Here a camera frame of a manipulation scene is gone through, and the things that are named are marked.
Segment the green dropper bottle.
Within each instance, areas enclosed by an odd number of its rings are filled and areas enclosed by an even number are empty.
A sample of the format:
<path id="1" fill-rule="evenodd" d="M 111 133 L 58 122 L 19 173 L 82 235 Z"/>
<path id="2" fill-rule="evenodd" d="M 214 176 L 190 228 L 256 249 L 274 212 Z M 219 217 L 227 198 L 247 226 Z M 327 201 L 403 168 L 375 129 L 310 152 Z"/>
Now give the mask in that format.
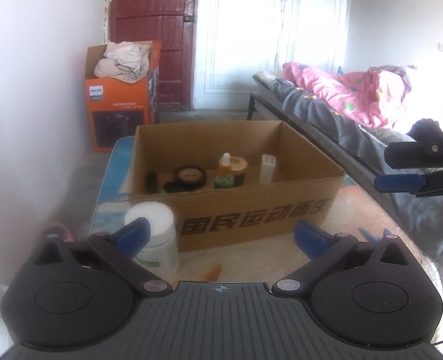
<path id="1" fill-rule="evenodd" d="M 231 166 L 231 155 L 224 153 L 219 160 L 214 189 L 231 189 L 234 187 L 234 175 Z"/>

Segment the pink floral blanket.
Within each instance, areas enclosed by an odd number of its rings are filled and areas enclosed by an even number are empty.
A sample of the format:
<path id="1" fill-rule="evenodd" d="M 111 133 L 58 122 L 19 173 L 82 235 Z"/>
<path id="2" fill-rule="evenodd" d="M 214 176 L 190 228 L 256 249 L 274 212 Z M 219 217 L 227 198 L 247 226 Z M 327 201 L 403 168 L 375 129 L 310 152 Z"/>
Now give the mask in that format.
<path id="1" fill-rule="evenodd" d="M 412 91 L 407 70 L 393 65 L 335 74 L 301 63 L 285 63 L 282 78 L 324 100 L 343 116 L 372 128 L 393 126 Z"/>

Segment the white cloth in box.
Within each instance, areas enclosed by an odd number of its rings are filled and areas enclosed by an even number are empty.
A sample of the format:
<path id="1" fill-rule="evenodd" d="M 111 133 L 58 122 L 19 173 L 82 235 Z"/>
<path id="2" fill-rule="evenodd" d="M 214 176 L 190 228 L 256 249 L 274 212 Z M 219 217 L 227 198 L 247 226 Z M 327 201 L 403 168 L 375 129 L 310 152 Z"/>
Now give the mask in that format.
<path id="1" fill-rule="evenodd" d="M 96 63 L 97 78 L 113 78 L 126 84 L 136 84 L 147 76 L 152 46 L 130 41 L 107 43 L 101 60 Z"/>

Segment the large brown cardboard box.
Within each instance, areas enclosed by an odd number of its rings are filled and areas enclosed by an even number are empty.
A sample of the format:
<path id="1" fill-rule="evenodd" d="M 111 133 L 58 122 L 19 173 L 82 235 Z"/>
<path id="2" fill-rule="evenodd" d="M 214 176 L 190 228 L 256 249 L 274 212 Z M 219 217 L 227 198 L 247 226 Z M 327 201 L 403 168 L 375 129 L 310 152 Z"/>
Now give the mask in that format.
<path id="1" fill-rule="evenodd" d="M 281 121 L 152 124 L 134 137 L 130 201 L 174 213 L 181 251 L 320 224 L 344 170 Z"/>

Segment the white supplement bottle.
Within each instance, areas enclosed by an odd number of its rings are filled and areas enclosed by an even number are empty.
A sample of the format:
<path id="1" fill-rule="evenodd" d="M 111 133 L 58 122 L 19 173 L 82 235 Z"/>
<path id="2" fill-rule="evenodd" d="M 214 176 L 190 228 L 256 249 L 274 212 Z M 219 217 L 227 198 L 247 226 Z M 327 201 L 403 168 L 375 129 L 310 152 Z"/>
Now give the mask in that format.
<path id="1" fill-rule="evenodd" d="M 127 211 L 124 224 L 138 218 L 149 222 L 150 239 L 134 260 L 162 280 L 175 285 L 180 262 L 173 211 L 160 202 L 142 202 Z"/>

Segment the dark red wooden door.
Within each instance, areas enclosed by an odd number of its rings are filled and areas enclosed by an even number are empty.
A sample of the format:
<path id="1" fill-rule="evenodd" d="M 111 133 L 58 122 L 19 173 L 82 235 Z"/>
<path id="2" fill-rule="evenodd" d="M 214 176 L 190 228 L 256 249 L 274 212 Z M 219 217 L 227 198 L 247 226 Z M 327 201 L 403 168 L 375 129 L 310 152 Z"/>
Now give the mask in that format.
<path id="1" fill-rule="evenodd" d="M 189 111 L 197 0 L 111 0 L 110 41 L 161 41 L 159 108 Z"/>

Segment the dark sofa frame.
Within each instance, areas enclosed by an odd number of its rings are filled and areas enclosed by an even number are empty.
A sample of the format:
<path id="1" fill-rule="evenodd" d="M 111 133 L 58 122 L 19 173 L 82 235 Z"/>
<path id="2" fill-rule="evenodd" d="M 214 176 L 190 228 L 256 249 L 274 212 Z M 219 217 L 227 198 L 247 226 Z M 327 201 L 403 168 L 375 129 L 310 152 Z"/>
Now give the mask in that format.
<path id="1" fill-rule="evenodd" d="M 342 148 L 330 137 L 326 136 L 319 129 L 306 123 L 297 117 L 288 115 L 282 110 L 281 103 L 277 100 L 268 100 L 268 95 L 262 95 L 251 92 L 249 94 L 249 106 L 247 113 L 247 120 L 252 120 L 253 114 L 257 111 L 257 108 L 261 107 L 271 116 L 276 117 L 282 122 L 288 124 L 295 129 L 297 133 L 300 133 L 309 141 L 311 141 L 322 152 L 338 163 L 345 171 L 360 184 L 360 180 L 367 179 L 369 185 L 372 185 L 376 174 L 367 167 L 359 159 L 350 155 L 347 150 Z"/>

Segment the gold lidded dark jar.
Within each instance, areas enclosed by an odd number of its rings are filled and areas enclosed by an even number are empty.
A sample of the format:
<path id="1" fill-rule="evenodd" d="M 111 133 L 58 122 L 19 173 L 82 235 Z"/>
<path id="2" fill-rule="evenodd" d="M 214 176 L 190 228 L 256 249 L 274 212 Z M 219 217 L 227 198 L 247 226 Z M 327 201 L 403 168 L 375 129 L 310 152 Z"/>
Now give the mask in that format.
<path id="1" fill-rule="evenodd" d="M 244 184 L 248 162 L 245 158 L 231 156 L 231 171 L 234 177 L 234 187 L 240 187 Z"/>

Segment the black cylindrical flashlight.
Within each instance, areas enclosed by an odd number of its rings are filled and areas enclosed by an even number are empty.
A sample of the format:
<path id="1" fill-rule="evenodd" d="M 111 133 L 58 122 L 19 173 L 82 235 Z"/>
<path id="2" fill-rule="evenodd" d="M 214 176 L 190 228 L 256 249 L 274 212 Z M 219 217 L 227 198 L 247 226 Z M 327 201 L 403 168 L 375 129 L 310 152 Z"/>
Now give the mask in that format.
<path id="1" fill-rule="evenodd" d="M 158 174 L 155 172 L 148 172 L 145 178 L 145 194 L 157 194 L 158 189 Z"/>

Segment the small black case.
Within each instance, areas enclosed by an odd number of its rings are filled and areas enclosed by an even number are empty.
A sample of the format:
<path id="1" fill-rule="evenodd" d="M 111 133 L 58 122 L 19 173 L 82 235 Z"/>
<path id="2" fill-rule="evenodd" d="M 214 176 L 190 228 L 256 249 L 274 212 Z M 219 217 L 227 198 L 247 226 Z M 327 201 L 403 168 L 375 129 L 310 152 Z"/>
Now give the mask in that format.
<path id="1" fill-rule="evenodd" d="M 176 194 L 176 193 L 185 192 L 186 189 L 183 184 L 180 184 L 177 181 L 169 181 L 164 184 L 163 191 L 165 191 L 167 194 L 169 193 Z"/>

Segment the orange Philips appliance box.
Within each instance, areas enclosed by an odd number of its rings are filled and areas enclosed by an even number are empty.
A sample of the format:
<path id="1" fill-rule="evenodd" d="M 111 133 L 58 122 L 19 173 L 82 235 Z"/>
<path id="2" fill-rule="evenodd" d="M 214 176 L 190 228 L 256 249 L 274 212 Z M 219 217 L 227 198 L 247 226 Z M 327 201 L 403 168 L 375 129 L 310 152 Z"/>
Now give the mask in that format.
<path id="1" fill-rule="evenodd" d="M 106 47 L 87 49 L 86 108 L 91 141 L 97 152 L 111 151 L 119 139 L 134 135 L 139 125 L 153 125 L 158 121 L 161 41 L 140 41 L 139 45 L 148 47 L 148 70 L 136 83 L 96 77 L 95 66 L 104 57 Z"/>

